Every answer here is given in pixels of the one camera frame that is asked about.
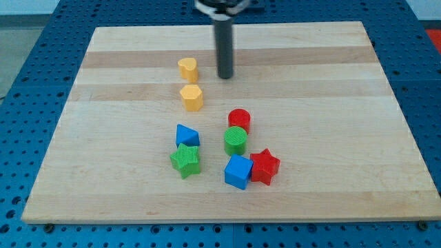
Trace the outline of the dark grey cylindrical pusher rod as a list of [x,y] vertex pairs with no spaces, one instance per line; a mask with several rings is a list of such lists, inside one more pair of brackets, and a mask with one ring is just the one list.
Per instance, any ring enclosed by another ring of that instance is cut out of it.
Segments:
[[217,75],[221,79],[230,79],[234,74],[233,19],[224,16],[215,19],[213,24]]

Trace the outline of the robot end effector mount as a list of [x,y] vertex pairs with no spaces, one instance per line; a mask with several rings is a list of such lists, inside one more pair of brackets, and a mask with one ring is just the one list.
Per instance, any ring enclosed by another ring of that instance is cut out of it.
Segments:
[[225,14],[235,16],[249,6],[249,0],[195,0],[194,7],[200,12],[212,16]]

